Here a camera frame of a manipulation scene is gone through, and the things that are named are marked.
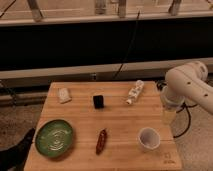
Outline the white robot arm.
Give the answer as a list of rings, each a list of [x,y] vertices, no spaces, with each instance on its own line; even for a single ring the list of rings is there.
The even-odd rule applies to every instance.
[[[208,69],[200,61],[189,62],[168,70],[166,85],[160,92],[163,105],[162,122],[169,125],[185,99],[213,114],[213,87],[206,83]]]

